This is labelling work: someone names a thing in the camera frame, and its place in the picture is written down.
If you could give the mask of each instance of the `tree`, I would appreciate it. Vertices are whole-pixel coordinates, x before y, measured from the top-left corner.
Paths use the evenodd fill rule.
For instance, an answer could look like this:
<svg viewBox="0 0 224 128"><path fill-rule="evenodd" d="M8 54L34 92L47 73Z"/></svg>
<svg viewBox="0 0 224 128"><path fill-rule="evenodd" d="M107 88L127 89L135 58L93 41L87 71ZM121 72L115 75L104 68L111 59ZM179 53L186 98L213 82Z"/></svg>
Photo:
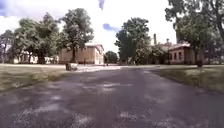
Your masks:
<svg viewBox="0 0 224 128"><path fill-rule="evenodd" d="M151 46L149 58L152 64L164 64L164 61L167 59L166 52L159 45Z"/></svg>
<svg viewBox="0 0 224 128"><path fill-rule="evenodd" d="M93 39L90 17L86 10L77 8L69 10L65 17L62 18L62 21L65 22L61 34L64 39L62 46L72 51L71 62L75 62L76 51L85 48L85 43Z"/></svg>
<svg viewBox="0 0 224 128"><path fill-rule="evenodd" d="M168 0L171 7L166 8L166 19L174 21L174 27L183 15L200 13L219 31L222 45L224 45L224 0Z"/></svg>
<svg viewBox="0 0 224 128"><path fill-rule="evenodd" d="M37 55L38 63L44 64L45 57L57 53L59 29L57 21L49 13L40 22L25 18L19 23L20 27L15 30L15 42L11 48L12 57L27 51L29 62L31 55Z"/></svg>
<svg viewBox="0 0 224 128"><path fill-rule="evenodd" d="M220 19L220 16L224 14L221 11L223 0L168 1L171 7L165 10L166 19L168 21L175 20L174 28L178 42L187 41L191 44L195 52L195 61L197 61L197 54L200 50L205 50L212 45L209 43L214 43L212 35L217 33L217 30L224 40L222 20Z"/></svg>
<svg viewBox="0 0 224 128"><path fill-rule="evenodd" d="M119 57L128 61L131 58L134 62L139 62L139 55L142 55L143 48L149 46L148 20L141 18L131 18L125 22L122 29L116 34L116 46L119 47Z"/></svg>
<svg viewBox="0 0 224 128"><path fill-rule="evenodd" d="M118 57L117 54L113 51L108 51L105 53L105 56L107 57L106 63L117 63Z"/></svg>
<svg viewBox="0 0 224 128"><path fill-rule="evenodd" d="M29 53L29 63L31 55L38 49L39 35L37 33L38 22L24 18L19 21L20 27L15 30L15 43L12 45L12 57L21 54L23 51Z"/></svg>
<svg viewBox="0 0 224 128"><path fill-rule="evenodd" d="M221 37L217 31L209 31L210 37L207 43L205 44L205 56L208 58L208 63L211 63L211 60L219 60L221 64L222 59L222 50L221 50Z"/></svg>
<svg viewBox="0 0 224 128"><path fill-rule="evenodd" d="M2 60L2 63L4 63L6 60L6 57L7 57L6 52L8 50L8 46L12 44L13 39L14 39L14 34L11 30L6 30L5 33L3 33L0 36L0 38L1 38L0 45L1 45L1 49L2 49L2 51L1 51L2 59L1 60Z"/></svg>
<svg viewBox="0 0 224 128"><path fill-rule="evenodd" d="M204 51L212 30L212 25L201 13L186 15L177 22L179 39L190 43L195 53L195 62L198 61L198 53Z"/></svg>
<svg viewBox="0 0 224 128"><path fill-rule="evenodd" d="M36 31L38 38L35 39L38 43L34 53L38 56L38 63L44 64L45 57L57 54L57 44L60 38L57 21L46 13L43 20L37 24Z"/></svg>

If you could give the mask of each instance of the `grass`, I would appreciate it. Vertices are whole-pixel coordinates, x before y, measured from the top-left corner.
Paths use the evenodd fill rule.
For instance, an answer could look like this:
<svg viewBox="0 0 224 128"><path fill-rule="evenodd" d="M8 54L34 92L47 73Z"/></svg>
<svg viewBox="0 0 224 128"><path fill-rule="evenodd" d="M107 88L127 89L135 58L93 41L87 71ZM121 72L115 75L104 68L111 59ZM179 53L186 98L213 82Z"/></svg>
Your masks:
<svg viewBox="0 0 224 128"><path fill-rule="evenodd" d="M0 91L56 81L65 74L63 69L0 66Z"/></svg>
<svg viewBox="0 0 224 128"><path fill-rule="evenodd" d="M167 68L154 71L176 82L224 92L224 67Z"/></svg>

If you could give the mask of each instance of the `sky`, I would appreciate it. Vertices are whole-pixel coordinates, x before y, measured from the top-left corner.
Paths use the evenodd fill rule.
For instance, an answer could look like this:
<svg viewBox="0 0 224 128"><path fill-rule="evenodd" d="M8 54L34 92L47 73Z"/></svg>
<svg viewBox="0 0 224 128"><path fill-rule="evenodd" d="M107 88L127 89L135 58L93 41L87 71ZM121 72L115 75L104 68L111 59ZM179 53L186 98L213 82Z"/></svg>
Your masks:
<svg viewBox="0 0 224 128"><path fill-rule="evenodd" d="M165 20L167 6L167 0L0 0L0 34L19 27L21 18L38 21L46 12L60 18L69 9L84 8L91 17L93 42L103 44L105 51L118 51L116 32L131 17L147 19L149 35L156 33L158 42L165 43L168 38L176 43L172 23Z"/></svg>

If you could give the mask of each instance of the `window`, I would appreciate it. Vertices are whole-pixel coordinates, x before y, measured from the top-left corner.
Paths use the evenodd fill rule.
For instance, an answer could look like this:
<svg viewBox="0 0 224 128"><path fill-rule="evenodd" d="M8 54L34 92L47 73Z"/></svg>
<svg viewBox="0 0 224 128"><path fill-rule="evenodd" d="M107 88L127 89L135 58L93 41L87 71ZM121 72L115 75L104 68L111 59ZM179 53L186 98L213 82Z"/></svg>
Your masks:
<svg viewBox="0 0 224 128"><path fill-rule="evenodd" d="M182 52L178 53L179 60L182 60Z"/></svg>
<svg viewBox="0 0 224 128"><path fill-rule="evenodd" d="M177 59L177 53L174 53L174 60Z"/></svg>

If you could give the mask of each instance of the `asphalt road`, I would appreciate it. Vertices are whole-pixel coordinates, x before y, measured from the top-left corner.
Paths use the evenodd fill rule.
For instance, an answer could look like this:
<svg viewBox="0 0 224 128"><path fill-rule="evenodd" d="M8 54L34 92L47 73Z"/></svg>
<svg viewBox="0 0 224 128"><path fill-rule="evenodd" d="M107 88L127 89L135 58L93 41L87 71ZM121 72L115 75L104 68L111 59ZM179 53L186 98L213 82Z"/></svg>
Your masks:
<svg viewBox="0 0 224 128"><path fill-rule="evenodd" d="M80 73L1 93L0 128L224 128L224 95L146 68Z"/></svg>

